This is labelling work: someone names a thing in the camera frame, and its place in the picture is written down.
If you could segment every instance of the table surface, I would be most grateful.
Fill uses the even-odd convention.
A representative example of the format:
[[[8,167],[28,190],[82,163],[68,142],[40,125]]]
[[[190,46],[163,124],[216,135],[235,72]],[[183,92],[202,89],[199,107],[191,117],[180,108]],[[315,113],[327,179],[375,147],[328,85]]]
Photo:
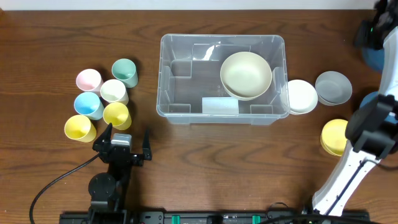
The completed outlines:
[[[322,126],[349,119],[361,98],[377,90],[372,71],[352,46],[371,11],[36,11],[0,17],[0,223],[28,223],[30,203],[54,178],[94,156],[90,143],[67,139],[81,92],[77,74],[97,69],[112,78],[114,61],[137,63],[129,90],[134,151],[150,129],[153,160],[133,168],[127,208],[168,211],[265,210],[273,202],[300,208],[326,181],[338,157],[320,145]],[[353,84],[349,102],[319,104],[270,126],[171,125],[155,109],[160,38],[168,33],[278,34],[286,44],[289,80],[312,84],[336,70]],[[98,132],[106,127],[95,122]],[[383,163],[394,165],[398,156]],[[36,223],[57,223],[64,211],[86,211],[88,182],[106,172],[99,159],[48,189]],[[398,173],[374,169],[346,208],[366,209],[377,222],[397,223]]]

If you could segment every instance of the clear plastic container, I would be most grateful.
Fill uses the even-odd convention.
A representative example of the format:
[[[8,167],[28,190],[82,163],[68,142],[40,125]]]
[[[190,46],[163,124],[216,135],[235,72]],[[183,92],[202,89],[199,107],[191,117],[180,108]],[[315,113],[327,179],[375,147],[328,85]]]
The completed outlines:
[[[268,90],[239,101],[239,114],[204,114],[203,97],[230,97],[220,79],[221,65],[237,52],[253,52],[272,70]],[[160,43],[156,110],[173,124],[269,125],[289,115],[285,42],[278,35],[166,34]]]

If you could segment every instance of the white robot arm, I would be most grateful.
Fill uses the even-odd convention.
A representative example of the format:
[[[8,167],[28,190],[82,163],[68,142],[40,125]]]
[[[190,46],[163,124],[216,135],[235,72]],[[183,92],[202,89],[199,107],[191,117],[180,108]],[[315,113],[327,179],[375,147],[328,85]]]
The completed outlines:
[[[398,96],[398,27],[394,28],[390,34],[384,39],[384,68],[382,72],[381,85],[379,89],[380,95],[392,95],[397,98]],[[362,114],[357,114],[357,121],[352,121],[355,118],[354,116],[351,118],[349,125],[347,127],[348,131],[353,131],[352,126],[357,125],[358,130],[360,129],[363,133],[356,133],[357,136],[360,134],[361,136],[355,143],[352,142],[352,139],[347,141],[345,151],[343,156],[341,157],[339,163],[331,173],[331,176],[326,181],[324,186],[317,191],[312,198],[312,207],[313,211],[319,213],[321,215],[334,215],[341,216],[343,213],[344,206],[348,199],[351,197],[355,189],[358,187],[359,183],[365,178],[366,174],[376,165],[381,159],[385,158],[386,155],[391,151],[394,147],[395,141],[393,141],[388,136],[383,136],[375,130],[375,126],[367,128],[358,127],[362,125],[361,122],[365,122],[365,117],[374,117],[380,115],[380,110],[383,106],[383,103],[380,104],[380,108],[374,107],[377,101],[372,101],[369,104],[373,103],[373,105],[366,105],[364,108],[367,108],[367,112],[365,114],[362,111]],[[392,108],[388,110],[383,110],[384,118],[388,114],[395,116],[392,112]],[[369,150],[367,148],[367,144],[369,141],[379,141],[383,142],[384,149],[377,149],[375,151]]]

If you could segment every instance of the teal cup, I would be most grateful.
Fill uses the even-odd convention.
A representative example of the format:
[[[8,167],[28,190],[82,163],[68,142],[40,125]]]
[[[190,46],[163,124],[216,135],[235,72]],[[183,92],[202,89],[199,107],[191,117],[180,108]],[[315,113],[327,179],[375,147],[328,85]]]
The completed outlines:
[[[119,59],[113,63],[112,75],[122,81],[127,88],[132,88],[138,83],[136,64],[126,58]]]

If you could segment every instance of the green strip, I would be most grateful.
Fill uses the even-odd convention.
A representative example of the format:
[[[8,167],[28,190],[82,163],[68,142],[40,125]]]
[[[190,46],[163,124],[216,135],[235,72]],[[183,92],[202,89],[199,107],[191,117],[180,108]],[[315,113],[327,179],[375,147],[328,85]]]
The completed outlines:
[[[261,222],[261,217],[259,215],[253,215],[252,224],[259,224]]]
[[[172,224],[180,224],[180,216],[179,215],[172,216]]]

